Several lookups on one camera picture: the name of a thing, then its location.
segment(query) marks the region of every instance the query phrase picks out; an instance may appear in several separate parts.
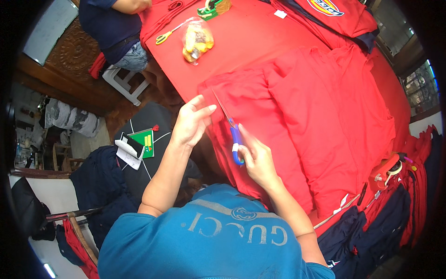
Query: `yellow-handled scissors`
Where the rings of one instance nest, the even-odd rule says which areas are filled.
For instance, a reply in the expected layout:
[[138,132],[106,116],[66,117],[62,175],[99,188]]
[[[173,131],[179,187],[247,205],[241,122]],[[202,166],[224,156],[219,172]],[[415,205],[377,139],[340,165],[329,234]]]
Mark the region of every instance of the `yellow-handled scissors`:
[[177,30],[178,28],[181,27],[181,25],[183,25],[183,23],[181,23],[180,25],[178,25],[177,27],[175,27],[172,31],[167,32],[166,34],[163,35],[159,35],[157,37],[157,42],[156,45],[161,44],[162,42],[164,42],[165,40],[167,40],[167,38],[172,34],[173,31]]

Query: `white plastic stool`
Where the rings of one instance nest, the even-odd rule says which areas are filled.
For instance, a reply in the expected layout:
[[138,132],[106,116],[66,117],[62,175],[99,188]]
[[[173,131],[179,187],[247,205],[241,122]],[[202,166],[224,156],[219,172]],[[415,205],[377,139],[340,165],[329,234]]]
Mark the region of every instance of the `white plastic stool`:
[[102,77],[135,106],[139,106],[141,101],[138,100],[138,96],[149,85],[148,81],[144,80],[144,82],[141,83],[132,94],[130,94],[130,85],[128,84],[128,81],[136,74],[136,72],[130,72],[124,79],[121,79],[119,76],[117,76],[119,70],[121,70],[121,68],[116,67],[115,65],[110,65],[110,67],[104,71]]

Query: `plastic sack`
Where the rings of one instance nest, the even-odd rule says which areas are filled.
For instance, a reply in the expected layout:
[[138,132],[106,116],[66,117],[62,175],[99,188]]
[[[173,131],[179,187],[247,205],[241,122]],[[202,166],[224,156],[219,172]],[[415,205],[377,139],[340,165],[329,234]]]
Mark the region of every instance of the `plastic sack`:
[[45,107],[45,128],[56,126],[79,132],[86,137],[95,137],[99,132],[99,124],[100,118],[95,114],[53,98]]
[[214,46],[214,37],[207,23],[199,17],[187,19],[180,29],[183,41],[183,57],[192,65]]

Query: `navy t-shirt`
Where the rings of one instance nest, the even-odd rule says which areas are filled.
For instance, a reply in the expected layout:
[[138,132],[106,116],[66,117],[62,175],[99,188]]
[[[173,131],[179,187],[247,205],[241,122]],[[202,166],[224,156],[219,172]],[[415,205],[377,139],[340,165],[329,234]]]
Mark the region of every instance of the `navy t-shirt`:
[[121,60],[139,39],[112,50],[104,51],[104,49],[138,34],[142,26],[137,14],[129,15],[111,8],[116,1],[81,0],[79,3],[79,22],[82,29],[98,42],[105,59],[111,64]]
[[100,278],[335,278],[303,261],[287,222],[238,193],[214,184],[158,218],[121,215],[99,253]]

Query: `wooden cabinet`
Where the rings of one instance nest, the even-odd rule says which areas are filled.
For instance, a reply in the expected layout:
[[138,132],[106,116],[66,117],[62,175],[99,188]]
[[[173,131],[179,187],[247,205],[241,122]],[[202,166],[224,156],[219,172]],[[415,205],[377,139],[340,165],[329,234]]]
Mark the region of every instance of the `wooden cabinet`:
[[14,80],[41,94],[105,116],[125,98],[102,78],[94,79],[88,73],[99,53],[97,42],[82,30],[77,17],[59,38],[43,67],[22,53]]

